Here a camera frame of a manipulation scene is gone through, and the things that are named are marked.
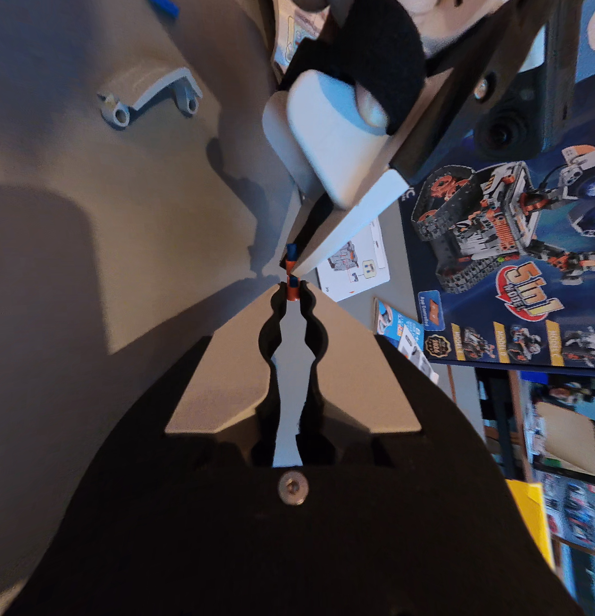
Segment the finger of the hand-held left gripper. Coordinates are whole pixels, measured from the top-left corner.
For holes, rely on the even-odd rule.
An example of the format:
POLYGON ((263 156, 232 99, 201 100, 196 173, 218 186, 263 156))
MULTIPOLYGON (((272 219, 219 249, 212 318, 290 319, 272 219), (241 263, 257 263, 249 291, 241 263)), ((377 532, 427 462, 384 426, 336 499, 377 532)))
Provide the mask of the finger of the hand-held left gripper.
POLYGON ((409 184, 388 169, 353 207, 342 210, 324 194, 312 208, 296 237, 298 258, 293 275, 303 277, 339 250, 379 214, 397 201, 409 184))
POLYGON ((286 245, 294 243, 309 215, 309 202, 297 187, 289 200, 288 211, 279 238, 279 268, 286 269, 286 245))

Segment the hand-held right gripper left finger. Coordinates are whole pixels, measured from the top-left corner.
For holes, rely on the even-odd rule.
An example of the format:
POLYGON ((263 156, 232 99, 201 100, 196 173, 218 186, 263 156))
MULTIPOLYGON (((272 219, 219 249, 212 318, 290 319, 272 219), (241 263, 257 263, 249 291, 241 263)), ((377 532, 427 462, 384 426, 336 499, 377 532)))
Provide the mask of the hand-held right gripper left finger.
POLYGON ((165 433, 231 443, 251 465, 272 465, 280 392, 272 360, 281 344, 286 284, 274 284, 211 336, 165 433))

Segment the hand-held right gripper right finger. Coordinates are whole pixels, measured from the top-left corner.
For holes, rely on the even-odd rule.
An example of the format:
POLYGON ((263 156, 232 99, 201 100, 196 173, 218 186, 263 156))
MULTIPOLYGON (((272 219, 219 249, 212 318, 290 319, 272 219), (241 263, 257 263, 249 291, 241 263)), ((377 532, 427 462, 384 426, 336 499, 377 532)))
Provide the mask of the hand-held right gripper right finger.
POLYGON ((322 291, 300 286, 304 341, 314 360, 296 436, 304 466, 338 462, 383 435, 418 434, 413 411, 379 339, 322 291))

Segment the orange and blue toy pin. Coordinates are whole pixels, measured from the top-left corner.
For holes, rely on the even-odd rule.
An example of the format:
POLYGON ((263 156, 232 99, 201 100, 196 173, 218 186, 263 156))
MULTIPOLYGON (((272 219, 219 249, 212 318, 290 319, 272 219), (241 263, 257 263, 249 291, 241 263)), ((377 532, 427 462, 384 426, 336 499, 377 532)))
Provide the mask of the orange and blue toy pin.
POLYGON ((286 271, 286 297, 288 301, 294 302, 300 299, 300 284, 299 277, 294 274, 294 267, 299 258, 298 245, 296 243, 288 243, 286 245, 285 256, 285 271, 286 271))

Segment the grey desk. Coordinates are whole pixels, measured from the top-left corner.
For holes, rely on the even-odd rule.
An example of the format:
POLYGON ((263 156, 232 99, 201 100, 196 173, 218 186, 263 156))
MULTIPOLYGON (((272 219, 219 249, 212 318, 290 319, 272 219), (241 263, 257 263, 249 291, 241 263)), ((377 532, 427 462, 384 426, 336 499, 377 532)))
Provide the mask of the grey desk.
POLYGON ((462 412, 380 342, 423 432, 281 469, 165 434, 210 337, 278 275, 294 187, 264 138, 267 1, 0 1, 0 594, 4 615, 459 615, 475 566, 444 555, 445 431, 462 412), (127 128, 98 90, 149 60, 186 66, 127 128))

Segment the person's left hand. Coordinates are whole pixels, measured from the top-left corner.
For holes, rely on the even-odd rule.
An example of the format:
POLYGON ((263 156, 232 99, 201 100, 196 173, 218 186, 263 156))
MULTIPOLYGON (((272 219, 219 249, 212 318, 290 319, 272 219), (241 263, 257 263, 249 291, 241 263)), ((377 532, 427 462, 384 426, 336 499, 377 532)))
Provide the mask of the person's left hand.
MULTIPOLYGON (((398 1, 417 27, 425 51, 431 58, 456 42, 461 35, 505 1, 398 1)), ((364 122, 377 129, 387 129, 388 114, 382 105, 360 84, 355 85, 355 100, 364 122)))

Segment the light blue toy booklet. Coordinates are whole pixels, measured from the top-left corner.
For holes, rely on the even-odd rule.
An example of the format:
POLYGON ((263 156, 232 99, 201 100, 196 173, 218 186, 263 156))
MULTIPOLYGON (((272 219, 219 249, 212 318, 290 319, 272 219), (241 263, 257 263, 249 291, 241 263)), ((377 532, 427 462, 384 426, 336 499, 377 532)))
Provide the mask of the light blue toy booklet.
POLYGON ((406 317, 378 298, 374 298, 373 306, 373 330, 377 335, 386 338, 386 340, 398 350, 403 326, 406 325, 417 340, 419 347, 424 352, 425 330, 420 323, 406 317))

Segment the open toy instruction booklet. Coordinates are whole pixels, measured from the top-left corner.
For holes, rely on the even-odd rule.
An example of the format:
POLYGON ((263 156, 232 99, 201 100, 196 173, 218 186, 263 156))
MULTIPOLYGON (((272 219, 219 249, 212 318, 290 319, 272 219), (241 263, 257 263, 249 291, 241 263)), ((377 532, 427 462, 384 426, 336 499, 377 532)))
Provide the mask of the open toy instruction booklet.
MULTIPOLYGON (((294 216, 288 243, 307 243, 318 215, 316 202, 324 196, 323 185, 309 166, 290 130, 287 98, 291 88, 287 77, 293 57, 303 41, 315 41, 323 30, 329 9, 307 12, 293 1, 274 1, 275 45, 272 68, 278 80, 278 92, 266 103, 263 112, 264 135, 293 179, 300 197, 300 210, 294 216)), ((315 268, 323 292, 341 301, 389 281, 389 268, 378 218, 371 220, 339 249, 320 261, 315 268)))

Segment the dark blue robot toy box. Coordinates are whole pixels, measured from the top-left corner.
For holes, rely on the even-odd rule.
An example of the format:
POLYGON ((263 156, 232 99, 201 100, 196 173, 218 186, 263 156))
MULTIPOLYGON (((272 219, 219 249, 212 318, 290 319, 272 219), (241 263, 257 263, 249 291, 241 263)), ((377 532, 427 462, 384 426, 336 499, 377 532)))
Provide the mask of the dark blue robot toy box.
POLYGON ((554 1, 507 94, 402 196, 426 355, 595 370, 595 1, 554 1))

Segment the grey curved toy part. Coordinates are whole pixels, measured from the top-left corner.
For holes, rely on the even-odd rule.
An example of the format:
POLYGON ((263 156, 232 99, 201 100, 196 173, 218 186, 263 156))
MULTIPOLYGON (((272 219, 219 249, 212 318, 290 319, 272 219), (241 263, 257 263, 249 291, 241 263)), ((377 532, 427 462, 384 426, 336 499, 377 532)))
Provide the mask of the grey curved toy part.
POLYGON ((116 129, 125 129, 131 112, 140 112, 154 97, 170 90, 176 106, 187 116, 198 113, 203 92, 189 68, 149 60, 116 74, 98 92, 103 119, 116 129))

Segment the brown cardboard box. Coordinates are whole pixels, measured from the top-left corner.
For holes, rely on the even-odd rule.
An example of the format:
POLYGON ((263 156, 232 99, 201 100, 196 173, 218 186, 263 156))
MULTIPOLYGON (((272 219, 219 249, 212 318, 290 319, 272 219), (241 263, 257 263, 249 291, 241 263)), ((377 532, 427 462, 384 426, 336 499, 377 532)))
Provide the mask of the brown cardboard box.
POLYGON ((546 453, 570 469, 595 476, 595 422, 546 402, 538 402, 535 411, 545 421, 546 453))

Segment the yellow plastic bin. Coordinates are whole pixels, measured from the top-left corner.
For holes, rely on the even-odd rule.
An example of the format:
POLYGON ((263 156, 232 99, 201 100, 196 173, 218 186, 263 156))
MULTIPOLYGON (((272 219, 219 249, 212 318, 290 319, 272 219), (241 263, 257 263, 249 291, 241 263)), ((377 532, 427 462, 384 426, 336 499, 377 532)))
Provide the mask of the yellow plastic bin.
POLYGON ((554 552, 542 484, 511 479, 506 479, 506 483, 534 543, 549 567, 555 572, 554 552))

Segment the storage shelf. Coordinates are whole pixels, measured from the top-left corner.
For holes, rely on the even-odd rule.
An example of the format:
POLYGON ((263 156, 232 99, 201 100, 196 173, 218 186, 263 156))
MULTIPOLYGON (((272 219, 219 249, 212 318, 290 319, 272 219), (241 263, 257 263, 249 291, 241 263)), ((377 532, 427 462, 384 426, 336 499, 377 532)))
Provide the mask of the storage shelf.
POLYGON ((541 483, 555 571, 586 615, 595 615, 595 476, 546 453, 546 402, 595 422, 595 376, 476 370, 485 440, 506 479, 541 483))

